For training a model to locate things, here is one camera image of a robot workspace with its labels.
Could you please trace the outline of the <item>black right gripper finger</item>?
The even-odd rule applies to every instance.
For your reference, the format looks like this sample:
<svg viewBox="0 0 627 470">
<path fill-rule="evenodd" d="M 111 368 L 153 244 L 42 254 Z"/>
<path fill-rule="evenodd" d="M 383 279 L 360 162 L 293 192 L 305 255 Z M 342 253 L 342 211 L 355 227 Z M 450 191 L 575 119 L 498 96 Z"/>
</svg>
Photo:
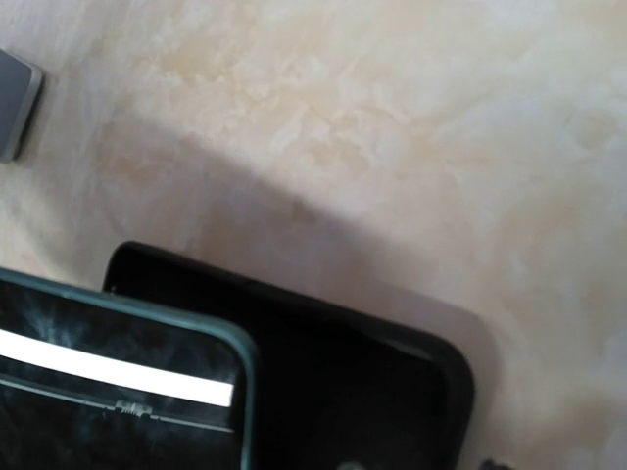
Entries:
<svg viewBox="0 0 627 470">
<path fill-rule="evenodd" d="M 502 462 L 489 458 L 480 464 L 479 470 L 509 470 L 509 467 Z"/>
</svg>

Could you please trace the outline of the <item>black phone case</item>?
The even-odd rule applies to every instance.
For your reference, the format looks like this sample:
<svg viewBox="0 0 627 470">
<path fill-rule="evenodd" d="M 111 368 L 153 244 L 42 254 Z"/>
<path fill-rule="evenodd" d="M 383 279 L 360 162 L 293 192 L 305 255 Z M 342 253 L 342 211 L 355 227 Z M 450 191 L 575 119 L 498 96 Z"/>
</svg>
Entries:
<svg viewBox="0 0 627 470">
<path fill-rule="evenodd" d="M 443 339 L 136 242 L 114 251 L 103 288 L 251 335 L 262 469 L 458 464 L 474 381 Z"/>
</svg>

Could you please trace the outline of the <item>green edged smartphone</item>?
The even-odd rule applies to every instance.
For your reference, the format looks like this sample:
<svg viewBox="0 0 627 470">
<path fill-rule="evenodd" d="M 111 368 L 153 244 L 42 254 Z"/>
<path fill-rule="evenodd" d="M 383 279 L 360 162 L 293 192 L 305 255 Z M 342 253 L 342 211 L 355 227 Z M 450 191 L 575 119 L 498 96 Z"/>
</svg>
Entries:
<svg viewBox="0 0 627 470">
<path fill-rule="evenodd" d="M 252 469 L 257 387 L 231 322 L 1 273 L 5 469 Z"/>
</svg>

